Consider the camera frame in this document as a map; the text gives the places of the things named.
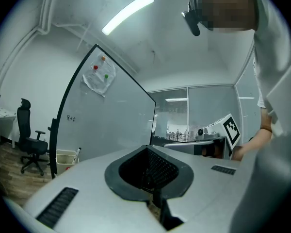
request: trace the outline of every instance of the headset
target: headset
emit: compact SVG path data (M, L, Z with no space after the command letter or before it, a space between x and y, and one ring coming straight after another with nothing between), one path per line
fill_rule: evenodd
M201 6L198 6L199 0L189 0L188 12L182 12L182 15L189 25L189 28L193 35L199 36L200 30L198 27L198 23L200 22L202 25L204 25L208 30L213 31L213 22L207 21L207 18L202 16L201 13Z

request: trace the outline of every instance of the white wall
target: white wall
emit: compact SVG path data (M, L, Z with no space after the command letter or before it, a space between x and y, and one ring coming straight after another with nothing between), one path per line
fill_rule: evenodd
M231 83L229 71L213 51L175 56L160 68L142 70L136 80L148 92L188 85Z
M52 27L48 35L38 35L9 69L0 90L0 106L16 112L21 98L31 103L31 137L45 131L57 112L72 75L88 53L84 45L76 52L80 39L65 29ZM11 123L2 135L11 139Z
M42 1L20 0L1 25L0 70L21 39L38 26Z
M250 53L254 31L237 33L211 32L208 34L210 47L215 50L229 71L232 83L237 81Z

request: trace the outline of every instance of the whiteboard frame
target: whiteboard frame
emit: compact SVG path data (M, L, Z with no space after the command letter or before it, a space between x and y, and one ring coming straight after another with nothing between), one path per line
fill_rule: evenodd
M61 104L59 106L59 110L58 110L58 114L57 114L57 118L53 119L52 121L52 126L50 129L50 143L49 143L49 162L50 162L50 169L51 169L51 174L52 174L52 178L55 177L54 174L57 174L57 168L56 168L56 149L57 149L57 135L58 135L58 128L59 128L59 123L60 123L60 118L62 116L62 112L65 106L65 101L68 97L68 94L70 92L71 86L74 83L78 73L80 72L80 70L82 69L85 61L88 59L88 57L92 54L92 52L96 49L100 49L102 52L104 52L112 61L114 61L133 81L135 81L135 83L152 99L152 97L143 89L143 87L115 60L113 59L104 49L102 49L98 44L95 44L92 49L87 53L87 55L84 57L84 59L82 60L82 62L80 63L79 67L76 69L75 73L73 74L67 89L64 93L63 99L61 101ZM153 113L153 120L152 120L152 127L153 128L153 123L154 123L154 115L155 115L155 109L154 109L154 113ZM150 132L150 145L152 142L152 131Z

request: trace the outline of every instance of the wooden floor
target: wooden floor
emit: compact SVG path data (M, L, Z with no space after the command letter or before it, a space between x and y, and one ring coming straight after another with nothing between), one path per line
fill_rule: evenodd
M47 162L39 162L44 176L40 175L35 164L27 167L25 173L22 174L20 172L23 166L20 161L22 155L28 156L17 146L13 149L7 142L0 145L0 188L5 195L20 206L23 206L37 190L52 179Z

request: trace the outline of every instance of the ceiling light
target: ceiling light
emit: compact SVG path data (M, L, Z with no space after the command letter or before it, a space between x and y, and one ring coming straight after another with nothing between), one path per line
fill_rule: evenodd
M187 101L187 98L182 99L165 99L167 102L178 102L178 101Z
M122 9L115 17L113 17L107 25L102 29L102 32L105 35L109 35L113 29L115 29L122 21L134 14L136 11L142 9L150 3L153 3L154 0L135 0L124 9Z
M254 97L238 97L239 99L254 99Z

